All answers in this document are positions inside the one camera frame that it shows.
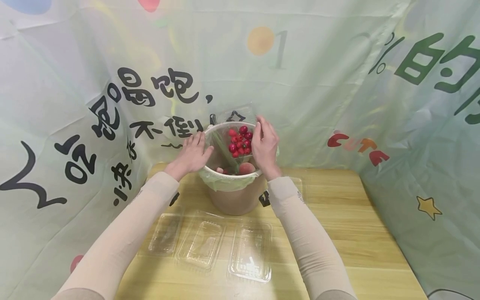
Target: arm sleeve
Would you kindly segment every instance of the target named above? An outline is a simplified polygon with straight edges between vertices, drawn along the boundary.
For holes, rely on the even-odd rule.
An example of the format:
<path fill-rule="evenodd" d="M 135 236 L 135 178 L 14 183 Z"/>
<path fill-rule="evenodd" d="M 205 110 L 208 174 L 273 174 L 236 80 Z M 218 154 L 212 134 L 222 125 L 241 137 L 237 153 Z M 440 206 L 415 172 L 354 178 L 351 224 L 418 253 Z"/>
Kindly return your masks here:
<path fill-rule="evenodd" d="M 178 186 L 167 173 L 154 175 L 95 241 L 58 294 L 82 288 L 113 299 L 149 228 L 168 207 Z"/>
<path fill-rule="evenodd" d="M 310 299 L 324 299 L 324 293 L 331 290 L 355 299 L 340 255 L 292 180 L 274 179 L 268 189 L 270 204 L 285 229 Z"/>

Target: person's right hand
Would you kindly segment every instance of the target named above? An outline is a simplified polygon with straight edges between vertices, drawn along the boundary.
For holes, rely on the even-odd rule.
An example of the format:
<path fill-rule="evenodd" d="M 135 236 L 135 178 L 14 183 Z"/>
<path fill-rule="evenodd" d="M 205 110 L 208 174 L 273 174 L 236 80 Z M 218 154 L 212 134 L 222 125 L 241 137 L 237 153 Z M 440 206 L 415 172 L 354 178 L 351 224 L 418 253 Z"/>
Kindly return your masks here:
<path fill-rule="evenodd" d="M 257 117 L 257 125 L 253 131 L 252 153 L 257 166 L 265 174 L 267 181 L 281 177 L 282 172 L 276 165 L 276 149 L 280 139 L 264 117 Z"/>

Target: trash can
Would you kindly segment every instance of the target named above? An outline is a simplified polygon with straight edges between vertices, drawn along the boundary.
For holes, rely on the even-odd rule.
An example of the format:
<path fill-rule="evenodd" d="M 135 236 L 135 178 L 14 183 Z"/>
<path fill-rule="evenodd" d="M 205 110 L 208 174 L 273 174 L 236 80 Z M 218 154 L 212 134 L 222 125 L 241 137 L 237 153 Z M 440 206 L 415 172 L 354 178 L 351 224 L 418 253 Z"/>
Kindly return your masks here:
<path fill-rule="evenodd" d="M 265 179 L 262 172 L 257 169 L 255 172 L 246 175 L 225 175 L 216 172 L 218 167 L 232 165 L 232 157 L 225 150 L 219 147 L 219 140 L 214 136 L 221 137 L 222 141 L 227 140 L 228 131 L 232 128 L 247 126 L 249 131 L 253 131 L 255 125 L 245 122 L 225 122 L 217 125 L 210 125 L 205 131 L 205 146 L 213 145 L 215 147 L 212 156 L 206 166 L 200 170 L 199 174 L 204 183 L 208 186 L 210 199 L 212 203 L 223 213 L 227 215 L 239 216 L 252 211 L 258 204 L 258 197 L 265 190 Z M 255 161 L 252 155 L 243 156 L 234 159 L 239 165 L 242 162 L 250 162 L 255 167 Z"/>

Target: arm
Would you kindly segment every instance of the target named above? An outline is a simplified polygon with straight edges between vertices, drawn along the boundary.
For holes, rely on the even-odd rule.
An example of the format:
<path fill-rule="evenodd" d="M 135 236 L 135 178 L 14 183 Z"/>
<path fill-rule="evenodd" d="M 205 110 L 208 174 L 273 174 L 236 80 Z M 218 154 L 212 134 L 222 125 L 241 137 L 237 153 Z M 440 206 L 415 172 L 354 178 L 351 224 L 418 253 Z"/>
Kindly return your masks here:
<path fill-rule="evenodd" d="M 332 240 L 305 205 L 292 180 L 282 177 L 276 165 L 278 141 L 273 126 L 258 117 L 253 132 L 253 157 L 268 181 L 270 204 L 285 229 L 310 299 L 355 300 Z"/>
<path fill-rule="evenodd" d="M 95 241 L 58 296 L 72 288 L 83 288 L 98 293 L 106 300 L 113 299 L 123 273 L 153 222 L 177 193 L 178 186 L 179 183 L 167 173 L 154 175 Z"/>
<path fill-rule="evenodd" d="M 111 300 L 153 222 L 177 193 L 179 181 L 203 168 L 205 134 L 192 135 L 164 172 L 154 175 L 95 241 L 53 300 Z"/>
<path fill-rule="evenodd" d="M 285 229 L 310 299 L 329 299 L 331 293 L 335 296 L 332 299 L 354 300 L 340 255 L 292 180 L 277 177 L 268 182 L 268 189 L 272 209 Z"/>

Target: wooden table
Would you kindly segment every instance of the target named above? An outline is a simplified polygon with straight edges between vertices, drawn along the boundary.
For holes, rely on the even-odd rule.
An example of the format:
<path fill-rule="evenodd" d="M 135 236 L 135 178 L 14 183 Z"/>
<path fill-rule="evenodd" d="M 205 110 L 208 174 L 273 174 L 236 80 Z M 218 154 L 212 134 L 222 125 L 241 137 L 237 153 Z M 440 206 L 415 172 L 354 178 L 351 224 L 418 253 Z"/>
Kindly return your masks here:
<path fill-rule="evenodd" d="M 163 168 L 161 164 L 154 166 L 149 177 Z M 359 300 L 427 299 L 355 172 L 301 168 L 284 169 L 284 174 L 301 180 L 303 198 L 332 238 Z M 197 174 L 184 178 L 179 192 L 175 205 L 185 207 L 185 218 L 175 254 L 185 236 L 189 216 L 191 219 L 197 209 L 222 215 L 211 204 L 206 186 Z M 259 204 L 245 216 L 272 225 L 269 259 L 272 278 L 268 283 L 228 276 L 235 230 L 235 226 L 228 225 L 217 261 L 210 272 L 197 273 L 179 267 L 175 255 L 147 256 L 140 255 L 142 251 L 139 251 L 123 277 L 116 299 L 307 300 L 308 294 L 290 244 L 272 208 Z M 148 247 L 154 228 L 155 225 L 142 249 Z"/>

